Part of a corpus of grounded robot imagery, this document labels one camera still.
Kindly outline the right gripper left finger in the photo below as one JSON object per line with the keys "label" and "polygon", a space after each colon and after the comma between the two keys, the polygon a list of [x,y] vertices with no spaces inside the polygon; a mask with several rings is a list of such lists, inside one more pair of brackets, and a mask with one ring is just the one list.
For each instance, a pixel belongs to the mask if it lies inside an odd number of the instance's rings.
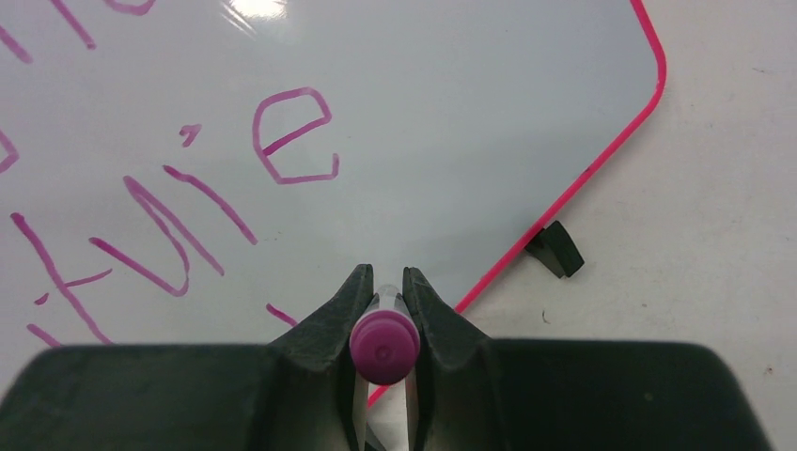
{"label": "right gripper left finger", "polygon": [[361,450],[367,384],[349,350],[368,264],[268,344],[63,346],[1,404],[5,450]]}

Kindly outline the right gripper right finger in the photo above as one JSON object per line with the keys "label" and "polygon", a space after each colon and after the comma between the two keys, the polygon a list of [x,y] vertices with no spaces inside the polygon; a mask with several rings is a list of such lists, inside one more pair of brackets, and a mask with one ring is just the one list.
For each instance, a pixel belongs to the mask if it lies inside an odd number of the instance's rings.
{"label": "right gripper right finger", "polygon": [[729,367],[690,343],[492,338],[403,272],[421,333],[413,450],[768,450]]}

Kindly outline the purple whiteboard marker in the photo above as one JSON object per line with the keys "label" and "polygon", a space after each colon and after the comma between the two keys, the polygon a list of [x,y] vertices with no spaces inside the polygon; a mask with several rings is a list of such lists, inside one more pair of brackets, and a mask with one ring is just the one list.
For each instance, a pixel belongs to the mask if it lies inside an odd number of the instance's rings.
{"label": "purple whiteboard marker", "polygon": [[358,374],[375,385],[392,385],[414,368],[420,352],[420,333],[400,290],[377,288],[349,339]]}

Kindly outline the pink-framed whiteboard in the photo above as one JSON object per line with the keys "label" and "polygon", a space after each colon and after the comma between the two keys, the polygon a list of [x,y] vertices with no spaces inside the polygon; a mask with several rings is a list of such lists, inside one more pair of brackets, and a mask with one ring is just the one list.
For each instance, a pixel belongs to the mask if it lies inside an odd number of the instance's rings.
{"label": "pink-framed whiteboard", "polygon": [[640,1],[5,1],[1,386],[269,342],[360,263],[464,306],[663,70]]}

